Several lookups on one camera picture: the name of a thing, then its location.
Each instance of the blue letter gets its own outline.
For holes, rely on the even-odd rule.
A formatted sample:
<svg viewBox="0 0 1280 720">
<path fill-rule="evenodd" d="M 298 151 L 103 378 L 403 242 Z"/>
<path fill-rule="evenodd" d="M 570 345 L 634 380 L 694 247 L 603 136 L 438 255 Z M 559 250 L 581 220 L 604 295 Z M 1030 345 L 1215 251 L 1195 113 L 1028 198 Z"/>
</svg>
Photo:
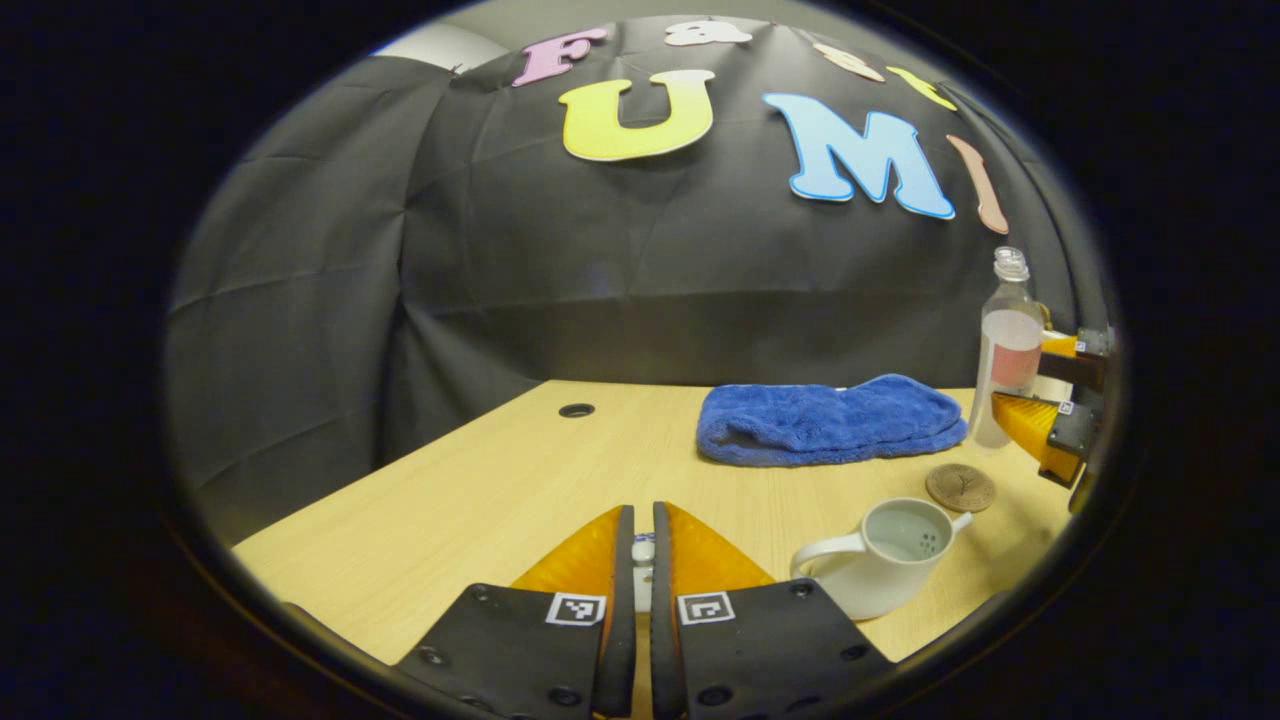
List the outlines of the blue letter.
<svg viewBox="0 0 1280 720">
<path fill-rule="evenodd" d="M 813 97 L 768 92 L 764 102 L 782 110 L 791 127 L 800 158 L 800 173 L 791 177 L 791 190 L 800 197 L 844 202 L 854 196 L 854 186 L 836 172 L 835 155 L 876 202 L 884 201 L 892 165 L 897 170 L 893 197 L 899 205 L 943 220 L 956 215 L 915 142 L 911 123 L 884 113 L 868 113 L 867 132 L 859 135 Z"/>
</svg>

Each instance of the cork coaster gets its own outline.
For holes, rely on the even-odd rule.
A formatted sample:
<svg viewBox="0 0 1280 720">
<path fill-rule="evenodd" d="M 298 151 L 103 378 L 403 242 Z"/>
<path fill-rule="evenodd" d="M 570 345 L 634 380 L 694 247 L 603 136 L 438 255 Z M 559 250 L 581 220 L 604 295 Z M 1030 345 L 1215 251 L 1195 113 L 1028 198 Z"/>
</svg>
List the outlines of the cork coaster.
<svg viewBox="0 0 1280 720">
<path fill-rule="evenodd" d="M 956 512 L 980 512 L 996 500 L 996 483 L 969 465 L 941 465 L 924 480 L 929 497 Z"/>
</svg>

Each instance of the black fabric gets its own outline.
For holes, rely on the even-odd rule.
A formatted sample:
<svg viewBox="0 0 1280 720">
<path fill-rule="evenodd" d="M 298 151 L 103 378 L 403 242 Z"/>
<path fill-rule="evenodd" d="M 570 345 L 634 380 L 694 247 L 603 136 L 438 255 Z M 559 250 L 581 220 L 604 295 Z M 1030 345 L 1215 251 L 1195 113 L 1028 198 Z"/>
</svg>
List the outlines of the black fabric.
<svg viewBox="0 0 1280 720">
<path fill-rule="evenodd" d="M 932 78 L 952 113 L 813 44 L 925 67 L 906 50 L 732 18 L 749 44 L 664 45 L 687 19 L 605 26 L 571 72 L 517 88 L 518 51 L 456 78 L 370 58 L 233 169 L 184 259 L 166 357 L 180 468 L 225 537 L 548 378 L 972 386 L 1000 245 L 1027 252 L 1056 329 L 1106 323 L 1082 209 L 963 79 Z M 564 150 L 559 95 L 627 78 L 620 122 L 648 126 L 669 110 L 649 76 L 685 68 L 716 73 L 700 141 L 622 163 Z M 795 146 L 765 92 L 815 97 L 858 129 L 869 111 L 910 122 L 956 217 L 860 188 L 795 196 Z M 978 219 L 948 133 L 982 152 L 1010 236 Z"/>
<path fill-rule="evenodd" d="M 174 460 L 236 542 L 379 466 L 413 146 L 448 73 L 366 59 L 228 173 L 169 313 Z"/>
</svg>

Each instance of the mug handle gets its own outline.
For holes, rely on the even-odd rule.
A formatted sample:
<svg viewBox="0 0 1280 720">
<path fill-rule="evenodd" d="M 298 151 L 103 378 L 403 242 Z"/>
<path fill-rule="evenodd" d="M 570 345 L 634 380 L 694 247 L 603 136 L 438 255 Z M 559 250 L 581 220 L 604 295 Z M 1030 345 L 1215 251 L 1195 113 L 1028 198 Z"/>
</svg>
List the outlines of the mug handle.
<svg viewBox="0 0 1280 720">
<path fill-rule="evenodd" d="M 867 543 L 863 542 L 863 534 L 854 533 L 851 536 L 840 536 L 838 538 L 827 538 L 801 547 L 791 556 L 791 579 L 812 579 L 812 575 L 805 575 L 800 571 L 800 568 L 810 560 L 838 552 L 867 552 Z"/>
</svg>

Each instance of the blue towel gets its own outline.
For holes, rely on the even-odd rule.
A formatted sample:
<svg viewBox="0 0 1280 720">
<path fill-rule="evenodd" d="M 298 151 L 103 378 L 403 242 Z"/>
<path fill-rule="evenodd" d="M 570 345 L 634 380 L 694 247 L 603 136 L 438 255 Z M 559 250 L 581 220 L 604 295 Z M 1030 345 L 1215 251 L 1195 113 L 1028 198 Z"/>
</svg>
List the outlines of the blue towel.
<svg viewBox="0 0 1280 720">
<path fill-rule="evenodd" d="M 966 429 L 955 400 L 904 375 L 844 391 L 723 386 L 703 401 L 698 448 L 731 465 L 831 465 L 937 452 Z"/>
</svg>

